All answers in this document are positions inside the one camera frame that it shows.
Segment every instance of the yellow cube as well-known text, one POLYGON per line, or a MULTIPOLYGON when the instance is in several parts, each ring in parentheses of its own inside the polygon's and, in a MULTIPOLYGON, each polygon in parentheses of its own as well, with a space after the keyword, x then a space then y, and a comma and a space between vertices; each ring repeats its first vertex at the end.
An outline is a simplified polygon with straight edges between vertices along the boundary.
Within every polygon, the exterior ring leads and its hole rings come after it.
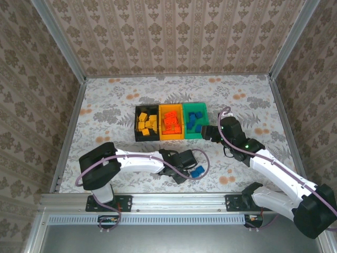
POLYGON ((154 121, 152 124, 152 129, 155 133, 157 133, 157 121, 154 121))
POLYGON ((157 120, 157 115, 150 115, 150 117, 148 118, 148 120, 150 120, 151 122, 156 121, 157 120))
POLYGON ((138 131, 143 131, 145 129, 145 122, 138 122, 138 131))
POLYGON ((152 128, 152 123, 150 122, 150 120, 145 121, 145 127, 146 128, 152 128))
POLYGON ((139 118, 139 121, 145 122, 147 120, 147 114, 145 112, 142 112, 138 118, 139 118))
POLYGON ((143 132, 144 136, 150 135, 150 132, 149 132, 149 130, 147 128, 143 129, 142 132, 143 132))

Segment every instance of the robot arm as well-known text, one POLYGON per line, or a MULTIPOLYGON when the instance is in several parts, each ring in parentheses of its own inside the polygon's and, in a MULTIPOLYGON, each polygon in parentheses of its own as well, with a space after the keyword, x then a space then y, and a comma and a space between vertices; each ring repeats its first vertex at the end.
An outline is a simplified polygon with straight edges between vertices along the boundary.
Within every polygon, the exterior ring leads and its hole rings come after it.
POLYGON ((310 191, 310 189, 314 191, 336 209, 335 196, 329 186, 325 184, 317 186, 290 170, 271 155, 263 144, 255 139, 247 138, 239 121, 232 114, 221 115, 220 127, 224 138, 231 145, 221 138, 219 128, 216 126, 203 126, 202 137, 205 140, 223 144, 225 155, 225 150, 229 149, 233 158, 262 173, 284 192, 281 194, 271 191, 255 182, 242 191, 242 194, 246 195, 243 197, 250 198, 256 206, 271 209, 293 220, 297 228, 309 238, 316 238, 336 221, 335 214, 310 191), (238 151, 233 146, 251 155, 238 151), (302 181, 303 185, 299 184, 296 179, 302 181))
POLYGON ((197 165, 197 160, 195 159, 192 150, 186 150, 181 153, 164 149, 150 153, 127 152, 116 149, 113 142, 106 142, 80 157, 79 162, 81 172, 83 173, 90 166, 102 159, 114 155, 119 157, 98 164, 90 171, 90 173, 87 173, 82 177, 83 188, 92 191, 101 203, 107 203, 114 200, 114 192, 109 181, 120 171, 149 172, 161 176, 169 176, 172 177, 177 184, 180 184, 185 182, 186 178, 190 176, 188 170, 197 165), (175 170, 156 159, 169 163, 175 170), (185 175, 185 177, 182 177, 176 171, 185 175))

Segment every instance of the red block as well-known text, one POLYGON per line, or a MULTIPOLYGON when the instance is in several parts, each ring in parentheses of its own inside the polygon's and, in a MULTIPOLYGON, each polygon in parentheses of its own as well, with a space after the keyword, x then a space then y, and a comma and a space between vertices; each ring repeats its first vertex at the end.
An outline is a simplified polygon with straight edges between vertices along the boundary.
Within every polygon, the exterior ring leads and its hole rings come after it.
POLYGON ((177 117, 177 112, 176 111, 171 111, 171 112, 167 112, 164 114, 165 118, 173 118, 173 117, 177 117))
POLYGON ((174 133, 181 133, 181 127, 179 125, 174 127, 174 133))
POLYGON ((174 125, 165 125, 166 130, 174 130, 174 125))
POLYGON ((178 124, 178 119, 177 117, 164 119, 164 124, 165 126, 170 124, 178 124))
POLYGON ((163 134, 174 134, 174 130, 166 130, 162 132, 163 134))

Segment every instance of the floral tablecloth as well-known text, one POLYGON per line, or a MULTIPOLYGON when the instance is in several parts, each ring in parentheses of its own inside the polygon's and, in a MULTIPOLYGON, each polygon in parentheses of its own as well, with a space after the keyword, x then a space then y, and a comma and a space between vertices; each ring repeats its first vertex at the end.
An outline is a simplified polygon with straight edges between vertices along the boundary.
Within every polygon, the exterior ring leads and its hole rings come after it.
MULTIPOLYGON (((161 148, 182 152, 203 149, 211 169, 200 181, 176 184, 166 176, 146 172, 119 172, 112 180, 115 192, 228 192, 242 191, 260 182, 277 190, 266 177, 224 156, 220 144, 204 140, 135 142, 134 111, 140 104, 205 102, 210 124, 229 105, 247 137, 255 138, 284 164, 295 170, 279 113, 266 75, 128 77, 88 79, 87 89, 63 174, 60 193, 85 192, 75 186, 80 174, 78 159, 104 142, 118 149, 150 152, 161 148)), ((206 168, 205 158, 195 153, 206 168)))

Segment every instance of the wallpaper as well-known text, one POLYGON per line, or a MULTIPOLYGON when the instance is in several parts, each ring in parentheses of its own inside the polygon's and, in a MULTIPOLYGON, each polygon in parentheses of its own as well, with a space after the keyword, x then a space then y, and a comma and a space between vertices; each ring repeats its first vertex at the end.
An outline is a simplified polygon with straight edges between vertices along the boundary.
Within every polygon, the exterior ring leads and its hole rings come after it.
POLYGON ((337 1, 320 1, 276 81, 309 178, 337 195, 337 1))
POLYGON ((86 76, 267 73, 304 0, 46 0, 86 76))
POLYGON ((30 1, 0 1, 0 252, 25 246, 79 84, 30 1))

